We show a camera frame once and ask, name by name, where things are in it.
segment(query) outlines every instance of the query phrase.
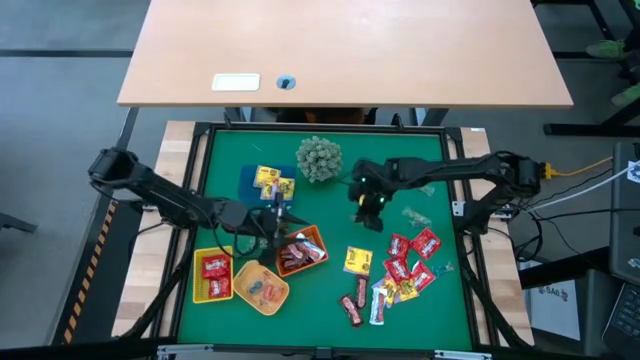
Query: white label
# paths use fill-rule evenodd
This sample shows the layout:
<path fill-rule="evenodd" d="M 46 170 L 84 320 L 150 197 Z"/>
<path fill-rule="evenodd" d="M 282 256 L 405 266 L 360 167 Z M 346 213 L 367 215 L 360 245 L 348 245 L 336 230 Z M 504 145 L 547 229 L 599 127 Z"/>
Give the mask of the white label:
<path fill-rule="evenodd" d="M 627 171 L 627 179 L 640 184 L 640 165 L 634 161 L 629 161 L 629 171 Z"/>
<path fill-rule="evenodd" d="M 257 91 L 260 88 L 260 74 L 216 74 L 213 77 L 213 91 Z"/>

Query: yellow cable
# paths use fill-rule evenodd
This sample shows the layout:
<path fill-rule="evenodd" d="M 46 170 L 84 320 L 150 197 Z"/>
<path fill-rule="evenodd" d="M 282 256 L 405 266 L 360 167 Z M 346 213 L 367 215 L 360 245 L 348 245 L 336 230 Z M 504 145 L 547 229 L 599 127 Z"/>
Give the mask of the yellow cable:
<path fill-rule="evenodd" d="M 593 164 L 591 164 L 589 166 L 585 166 L 582 169 L 579 169 L 579 170 L 576 170 L 576 171 L 572 171 L 570 173 L 562 173 L 562 172 L 557 171 L 556 169 L 553 169 L 553 168 L 549 167 L 548 168 L 548 170 L 550 170 L 549 171 L 549 175 L 550 175 L 549 178 L 551 178 L 551 176 L 574 176 L 574 175 L 578 175 L 578 174 L 581 174 L 581 173 L 583 173 L 583 172 L 585 172 L 587 170 L 591 170 L 591 169 L 593 169 L 594 167 L 596 167 L 598 165 L 604 164 L 607 161 L 611 161 L 612 159 L 613 159 L 613 156 L 609 156 L 606 159 L 602 159 L 602 160 L 600 160 L 600 161 L 598 161 L 596 163 L 593 163 Z"/>

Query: gray floor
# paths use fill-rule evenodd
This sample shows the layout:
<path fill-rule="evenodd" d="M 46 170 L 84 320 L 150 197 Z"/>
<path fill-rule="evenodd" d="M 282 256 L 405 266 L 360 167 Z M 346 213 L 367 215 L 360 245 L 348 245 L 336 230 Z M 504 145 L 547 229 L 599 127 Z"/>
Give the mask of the gray floor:
<path fill-rule="evenodd" d="M 0 0 L 0 48 L 133 48 L 147 5 L 147 0 Z M 623 36 L 630 25 L 617 3 L 599 5 L 614 33 Z M 537 14 L 556 50 L 580 50 L 601 39 L 587 8 L 541 6 Z M 126 59 L 0 58 L 0 211 L 39 224 L 34 235 L 0 232 L 0 348 L 48 341 L 96 199 L 86 169 L 99 149 L 115 142 L 126 114 L 115 101 L 127 64 Z M 551 138 L 541 126 L 601 121 L 614 111 L 609 97 L 626 82 L 617 78 L 612 64 L 563 61 L 559 66 L 573 109 L 454 110 L 445 125 L 485 127 L 492 149 L 551 161 L 561 170 L 611 155 L 615 140 Z M 392 112 L 383 114 L 389 119 Z M 220 121 L 220 115 L 216 108 L 144 109 L 130 148 L 153 164 L 166 120 Z M 554 179 L 545 183 L 543 194 L 594 173 Z M 541 213 L 607 206 L 609 189 L 603 187 Z M 606 224 L 607 215 L 558 221 L 580 251 L 608 242 Z M 544 229 L 543 257 L 572 254 L 552 228 Z M 511 231 L 521 243 L 533 236 L 534 226 L 522 217 Z"/>

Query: yellow bowl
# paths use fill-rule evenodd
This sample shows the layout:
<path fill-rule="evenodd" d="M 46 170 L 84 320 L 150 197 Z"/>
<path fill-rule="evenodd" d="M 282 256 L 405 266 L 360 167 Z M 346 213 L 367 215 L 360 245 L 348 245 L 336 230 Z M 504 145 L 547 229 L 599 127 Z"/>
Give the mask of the yellow bowl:
<path fill-rule="evenodd" d="M 233 255 L 231 246 L 223 246 L 223 248 Z M 218 247 L 208 249 L 198 249 L 193 253 L 193 303 L 203 304 L 215 301 L 230 300 L 233 298 L 233 257 L 229 259 L 229 286 L 231 287 L 231 295 L 221 298 L 209 298 L 209 279 L 202 277 L 202 258 L 224 254 Z"/>

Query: wooden plank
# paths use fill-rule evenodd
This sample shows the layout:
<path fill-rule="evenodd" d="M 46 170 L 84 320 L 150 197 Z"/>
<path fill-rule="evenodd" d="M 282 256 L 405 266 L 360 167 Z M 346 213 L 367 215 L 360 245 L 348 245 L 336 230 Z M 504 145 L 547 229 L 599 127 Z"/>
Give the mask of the wooden plank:
<path fill-rule="evenodd" d="M 467 157 L 476 157 L 488 154 L 489 141 L 487 133 L 484 129 L 478 128 L 462 128 L 462 144 L 465 155 Z M 493 187 L 493 183 L 485 180 L 472 180 L 471 193 L 474 199 L 482 198 Z M 489 221 L 489 227 L 493 227 L 509 233 L 506 223 L 492 219 Z M 491 289 L 491 298 L 500 312 L 507 319 L 509 324 L 514 327 L 518 335 L 529 344 L 534 344 L 533 334 L 527 309 L 524 303 L 524 294 L 520 286 L 520 277 L 518 276 L 518 268 L 511 240 L 495 231 L 489 231 L 486 235 L 482 235 L 482 249 L 484 254 L 487 276 L 489 278 L 489 287 Z M 476 315 L 478 319 L 483 319 L 484 312 L 479 301 L 475 301 Z M 488 336 L 481 331 L 481 341 L 488 344 Z M 504 338 L 500 337 L 500 342 L 506 346 Z"/>
<path fill-rule="evenodd" d="M 220 73 L 259 89 L 212 91 Z M 154 0 L 118 103 L 573 105 L 529 0 Z"/>
<path fill-rule="evenodd" d="M 184 179 L 194 126 L 194 122 L 169 121 L 160 146 L 155 171 L 178 185 L 182 185 L 182 180 Z M 200 169 L 202 168 L 203 155 L 204 150 L 200 150 L 198 157 L 196 157 L 197 166 L 193 175 L 196 179 L 199 177 Z M 160 215 L 157 211 L 147 212 L 142 215 L 140 229 L 159 222 Z M 183 241 L 180 242 L 179 247 L 184 247 L 184 239 L 187 234 L 187 231 L 182 232 L 181 239 Z M 135 319 L 142 315 L 158 294 L 170 237 L 171 227 L 166 225 L 138 236 L 131 262 L 129 263 L 129 271 L 120 298 L 118 313 L 111 331 L 113 336 L 122 335 L 129 330 Z M 182 249 L 179 248 L 178 250 L 177 259 L 182 255 Z M 171 321 L 174 293 L 172 293 L 170 300 L 167 301 L 161 335 L 168 334 L 168 326 L 164 326 L 164 324 L 168 324 Z M 145 332 L 144 336 L 146 337 L 148 334 L 149 330 Z"/>

